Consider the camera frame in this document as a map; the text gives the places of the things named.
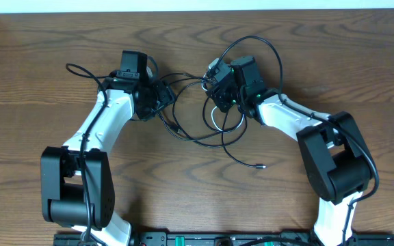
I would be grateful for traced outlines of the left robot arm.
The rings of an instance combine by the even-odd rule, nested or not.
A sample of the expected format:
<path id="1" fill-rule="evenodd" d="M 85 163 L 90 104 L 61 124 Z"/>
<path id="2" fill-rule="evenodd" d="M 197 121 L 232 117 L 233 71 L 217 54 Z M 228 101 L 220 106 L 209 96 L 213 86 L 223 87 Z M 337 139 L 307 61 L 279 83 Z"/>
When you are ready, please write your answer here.
<path id="1" fill-rule="evenodd" d="M 77 64 L 70 73 L 98 85 L 93 109 L 78 131 L 60 147 L 40 157 L 42 216 L 45 221 L 79 231 L 73 245 L 130 245 L 132 228 L 114 210 L 115 191 L 109 154 L 125 124 L 147 121 L 176 100 L 159 79 L 155 60 L 124 50 L 120 67 L 98 77 Z"/>

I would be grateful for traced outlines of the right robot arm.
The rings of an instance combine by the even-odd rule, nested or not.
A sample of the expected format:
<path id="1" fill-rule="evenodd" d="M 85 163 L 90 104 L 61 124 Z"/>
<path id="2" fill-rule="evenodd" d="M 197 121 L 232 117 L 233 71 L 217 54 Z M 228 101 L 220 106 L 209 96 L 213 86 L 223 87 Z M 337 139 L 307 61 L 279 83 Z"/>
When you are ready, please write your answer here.
<path id="1" fill-rule="evenodd" d="M 370 154 L 347 112 L 330 115 L 299 105 L 268 88 L 253 56 L 226 64 L 213 60 L 207 71 L 213 85 L 207 89 L 220 111 L 231 107 L 260 124 L 295 140 L 314 192 L 319 212 L 313 232 L 321 245 L 342 245 L 352 237 L 351 209 L 373 178 Z"/>

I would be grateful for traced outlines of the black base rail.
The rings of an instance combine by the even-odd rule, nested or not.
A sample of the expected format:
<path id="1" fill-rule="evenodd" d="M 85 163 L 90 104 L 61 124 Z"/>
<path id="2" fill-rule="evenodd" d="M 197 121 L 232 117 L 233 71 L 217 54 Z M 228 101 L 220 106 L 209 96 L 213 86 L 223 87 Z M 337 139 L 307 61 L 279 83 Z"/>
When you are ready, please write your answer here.
<path id="1" fill-rule="evenodd" d="M 173 234 L 141 232 L 133 234 L 129 246 L 216 246 L 216 245 L 321 245 L 311 232 L 286 231 L 279 234 Z M 346 245 L 394 246 L 392 234 L 356 234 Z"/>

